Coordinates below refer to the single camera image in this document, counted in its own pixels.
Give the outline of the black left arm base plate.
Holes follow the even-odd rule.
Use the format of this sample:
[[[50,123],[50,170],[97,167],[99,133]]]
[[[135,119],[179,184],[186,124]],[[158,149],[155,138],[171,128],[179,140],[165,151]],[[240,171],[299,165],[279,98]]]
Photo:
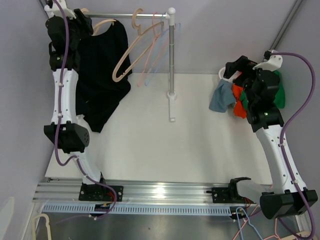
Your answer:
[[[87,180],[81,184],[78,200],[86,202],[117,202],[123,199],[124,187],[122,185],[109,185],[108,187]]]

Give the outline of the black t shirt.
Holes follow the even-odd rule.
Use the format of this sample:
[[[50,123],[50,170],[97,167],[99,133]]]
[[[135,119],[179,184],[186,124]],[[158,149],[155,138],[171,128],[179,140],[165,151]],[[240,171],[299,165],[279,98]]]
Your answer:
[[[107,31],[82,39],[78,46],[80,68],[76,85],[76,114],[83,115],[93,132],[105,123],[131,90],[128,77],[113,81],[113,71],[128,49],[128,36],[119,21]]]

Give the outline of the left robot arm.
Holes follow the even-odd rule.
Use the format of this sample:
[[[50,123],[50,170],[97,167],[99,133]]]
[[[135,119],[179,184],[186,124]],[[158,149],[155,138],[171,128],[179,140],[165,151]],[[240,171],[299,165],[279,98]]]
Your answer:
[[[93,34],[92,21],[80,9],[71,10],[54,4],[53,16],[45,26],[50,37],[49,65],[54,80],[54,108],[44,134],[54,144],[57,163],[64,167],[75,161],[82,173],[82,183],[90,188],[97,201],[107,197],[108,188],[102,185],[102,173],[90,161],[86,148],[90,143],[89,131],[78,124],[76,116],[76,88],[79,79],[80,40]]]

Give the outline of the grey-blue t shirt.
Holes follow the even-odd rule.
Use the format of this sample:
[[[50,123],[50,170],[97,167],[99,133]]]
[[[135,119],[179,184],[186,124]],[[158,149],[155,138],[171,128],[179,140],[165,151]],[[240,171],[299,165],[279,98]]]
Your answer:
[[[225,113],[230,105],[236,103],[232,87],[231,82],[221,79],[213,92],[208,108],[214,112]]]

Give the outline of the green t shirt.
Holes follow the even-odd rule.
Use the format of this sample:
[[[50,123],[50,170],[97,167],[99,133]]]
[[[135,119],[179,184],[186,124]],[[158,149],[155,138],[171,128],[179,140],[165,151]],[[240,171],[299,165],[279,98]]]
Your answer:
[[[275,95],[275,99],[273,102],[279,109],[284,109],[286,104],[286,96],[285,96],[285,90],[282,83],[282,75],[278,70],[274,71],[274,73],[280,78],[280,82],[279,82],[279,90]],[[241,101],[243,108],[247,110],[248,101],[244,91],[241,92],[239,100]]]

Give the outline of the light blue wire hanger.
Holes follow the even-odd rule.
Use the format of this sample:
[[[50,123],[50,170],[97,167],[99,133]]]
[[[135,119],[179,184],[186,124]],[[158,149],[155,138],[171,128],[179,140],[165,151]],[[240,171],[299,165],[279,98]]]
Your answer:
[[[150,59],[153,61],[153,67],[148,74],[148,76],[145,79],[144,85],[147,87],[151,80],[154,77],[154,74],[158,72],[160,67],[164,64],[165,58],[167,57],[167,54],[169,53],[169,45],[170,45],[170,34],[169,34],[169,27],[165,28],[166,24],[164,25],[164,33],[163,36],[158,40],[158,42],[155,45],[155,48],[153,49],[153,52],[151,53]]]

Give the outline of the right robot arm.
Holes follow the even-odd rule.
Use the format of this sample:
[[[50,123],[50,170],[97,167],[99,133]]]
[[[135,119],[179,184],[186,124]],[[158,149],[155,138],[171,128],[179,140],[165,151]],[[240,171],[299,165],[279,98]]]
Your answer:
[[[260,205],[267,219],[301,215],[318,201],[315,190],[307,188],[297,170],[285,136],[285,123],[275,104],[281,78],[276,74],[282,65],[280,55],[268,52],[261,63],[246,56],[225,64],[224,78],[236,72],[236,86],[243,88],[247,100],[246,118],[266,156],[272,188],[248,177],[230,180],[227,196],[232,202],[247,198]]]

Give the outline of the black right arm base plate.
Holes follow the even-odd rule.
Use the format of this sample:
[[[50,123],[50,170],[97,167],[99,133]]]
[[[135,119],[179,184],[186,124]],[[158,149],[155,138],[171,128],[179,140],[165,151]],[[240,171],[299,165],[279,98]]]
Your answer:
[[[214,204],[245,204],[248,201],[232,187],[212,187],[206,191]]]

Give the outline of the orange t shirt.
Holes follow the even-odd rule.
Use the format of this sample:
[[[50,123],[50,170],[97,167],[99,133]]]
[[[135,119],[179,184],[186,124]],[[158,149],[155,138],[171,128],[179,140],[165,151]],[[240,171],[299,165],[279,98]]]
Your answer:
[[[247,117],[246,108],[243,105],[243,101],[245,100],[245,92],[242,87],[237,86],[235,83],[232,85],[232,93],[235,97],[235,105],[233,107],[233,113],[236,117],[241,117],[245,119]]]

